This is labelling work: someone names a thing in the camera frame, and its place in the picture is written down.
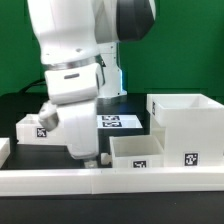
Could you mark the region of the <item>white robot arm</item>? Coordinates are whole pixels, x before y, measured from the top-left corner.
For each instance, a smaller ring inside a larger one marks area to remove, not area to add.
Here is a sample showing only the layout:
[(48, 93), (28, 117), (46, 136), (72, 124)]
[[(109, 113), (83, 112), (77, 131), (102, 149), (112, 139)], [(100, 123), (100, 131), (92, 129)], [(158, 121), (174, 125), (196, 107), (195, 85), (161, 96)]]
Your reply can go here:
[(141, 40), (156, 19), (155, 0), (27, 0), (41, 49), (49, 100), (39, 122), (61, 126), (71, 157), (96, 168), (97, 98), (106, 80), (99, 46)]

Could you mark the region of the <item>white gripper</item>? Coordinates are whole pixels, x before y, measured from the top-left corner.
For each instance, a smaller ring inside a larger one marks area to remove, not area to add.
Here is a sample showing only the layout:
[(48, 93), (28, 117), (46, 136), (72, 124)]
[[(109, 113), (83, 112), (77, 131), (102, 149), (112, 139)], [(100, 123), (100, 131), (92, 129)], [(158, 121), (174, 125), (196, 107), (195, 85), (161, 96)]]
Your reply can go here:
[[(74, 159), (88, 159), (99, 153), (96, 101), (89, 100), (67, 105), (43, 104), (39, 123), (47, 130), (60, 127), (70, 155)], [(96, 160), (85, 160), (85, 168), (97, 168)]]

